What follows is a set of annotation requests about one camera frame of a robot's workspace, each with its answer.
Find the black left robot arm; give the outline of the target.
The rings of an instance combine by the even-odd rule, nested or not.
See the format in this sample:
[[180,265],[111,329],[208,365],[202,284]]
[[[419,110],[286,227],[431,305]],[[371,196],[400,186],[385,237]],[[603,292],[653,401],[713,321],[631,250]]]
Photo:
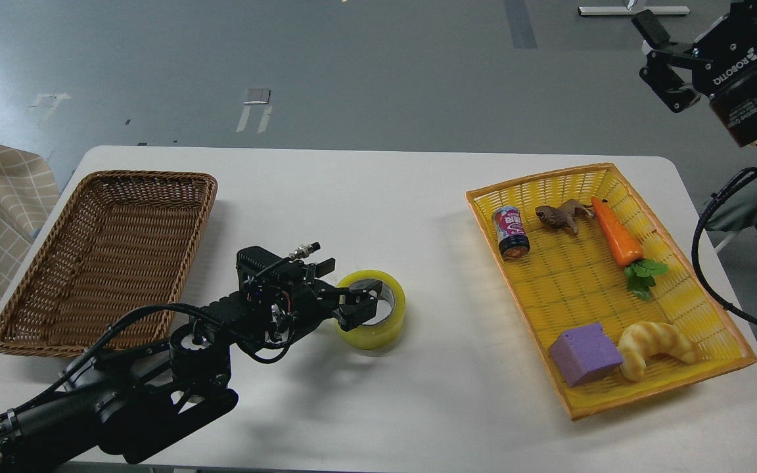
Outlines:
[[385,273],[328,284],[317,242],[279,257],[237,252],[239,288],[204,307],[133,309],[59,380],[0,414],[0,472],[48,472],[92,448],[141,463],[233,410],[231,348],[276,363],[326,320],[343,332],[377,326],[401,306]]

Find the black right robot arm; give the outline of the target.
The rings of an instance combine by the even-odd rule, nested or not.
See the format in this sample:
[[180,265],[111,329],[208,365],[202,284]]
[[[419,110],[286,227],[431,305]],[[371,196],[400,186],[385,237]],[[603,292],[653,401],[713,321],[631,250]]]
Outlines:
[[[733,1],[728,13],[694,42],[671,39],[649,9],[631,18],[648,45],[640,78],[672,111],[679,113],[706,98],[738,146],[757,145],[757,1]],[[715,214],[738,192],[757,188],[757,167],[745,168],[715,192],[702,208],[694,231],[691,264],[698,281],[722,308],[757,326],[749,315],[720,296],[700,266],[700,240],[712,230]]]

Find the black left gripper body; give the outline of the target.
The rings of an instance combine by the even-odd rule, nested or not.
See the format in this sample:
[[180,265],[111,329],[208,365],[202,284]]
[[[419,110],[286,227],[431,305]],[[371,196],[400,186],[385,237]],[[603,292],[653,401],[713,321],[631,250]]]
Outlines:
[[319,279],[267,279],[267,338],[301,339],[334,318],[340,290]]

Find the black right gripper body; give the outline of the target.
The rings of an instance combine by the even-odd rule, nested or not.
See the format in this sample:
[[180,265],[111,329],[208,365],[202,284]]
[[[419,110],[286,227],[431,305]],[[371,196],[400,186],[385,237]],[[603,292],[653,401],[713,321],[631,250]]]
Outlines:
[[698,37],[694,89],[737,146],[757,142],[757,13],[728,13]]

